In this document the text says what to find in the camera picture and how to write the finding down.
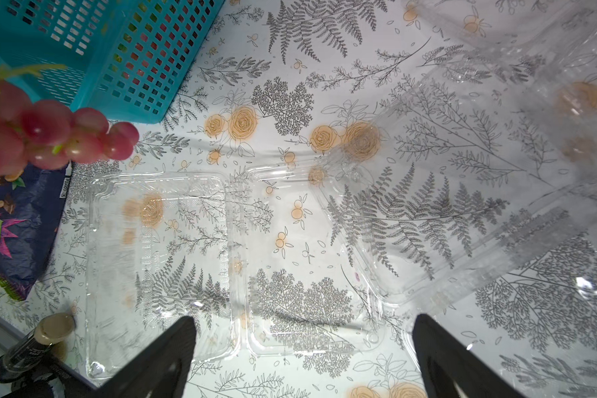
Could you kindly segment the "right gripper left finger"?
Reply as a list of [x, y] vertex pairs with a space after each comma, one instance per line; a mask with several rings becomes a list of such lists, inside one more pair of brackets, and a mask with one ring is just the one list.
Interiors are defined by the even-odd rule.
[[179, 318], [90, 397], [181, 397], [196, 346], [195, 320]]

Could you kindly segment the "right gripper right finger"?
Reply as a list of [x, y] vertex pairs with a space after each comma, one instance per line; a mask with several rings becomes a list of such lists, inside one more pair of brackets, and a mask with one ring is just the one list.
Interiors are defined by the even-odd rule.
[[431, 316], [416, 317], [412, 338], [427, 396], [522, 397]]

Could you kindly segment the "clear clamshell container front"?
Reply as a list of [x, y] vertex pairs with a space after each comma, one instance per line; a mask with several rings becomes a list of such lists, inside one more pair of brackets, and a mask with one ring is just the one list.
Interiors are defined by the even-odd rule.
[[112, 174], [91, 184], [86, 371], [110, 378], [180, 318], [194, 360], [293, 356], [336, 377], [401, 336], [330, 214], [325, 167]]

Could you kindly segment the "red grape bunch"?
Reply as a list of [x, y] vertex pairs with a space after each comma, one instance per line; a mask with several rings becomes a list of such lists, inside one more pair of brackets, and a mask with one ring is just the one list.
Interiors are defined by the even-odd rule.
[[33, 102], [10, 83], [14, 77], [40, 77], [43, 71], [62, 70], [58, 64], [0, 68], [0, 177], [13, 181], [33, 165], [59, 170], [69, 163], [126, 160], [139, 142], [139, 131], [129, 122], [111, 124], [98, 110], [70, 110], [54, 99]]

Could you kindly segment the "teal plastic basket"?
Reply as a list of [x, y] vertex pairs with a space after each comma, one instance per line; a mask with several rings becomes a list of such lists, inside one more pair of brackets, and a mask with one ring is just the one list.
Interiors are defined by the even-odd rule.
[[217, 0], [0, 0], [0, 67], [32, 100], [161, 121], [215, 21]]

